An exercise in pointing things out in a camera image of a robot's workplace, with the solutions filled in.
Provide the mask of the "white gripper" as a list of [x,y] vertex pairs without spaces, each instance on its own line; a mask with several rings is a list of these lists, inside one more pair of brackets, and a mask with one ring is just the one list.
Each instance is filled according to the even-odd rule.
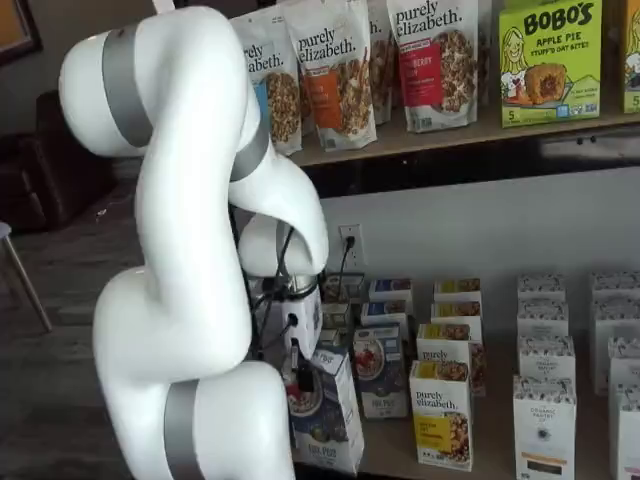
[[[323,317],[321,297],[318,289],[313,289],[301,299],[288,300],[282,304],[283,323],[289,329],[284,335],[286,351],[296,343],[300,353],[313,353],[316,349]],[[296,382],[301,392],[314,392],[313,367],[303,357],[299,357],[294,368]]]

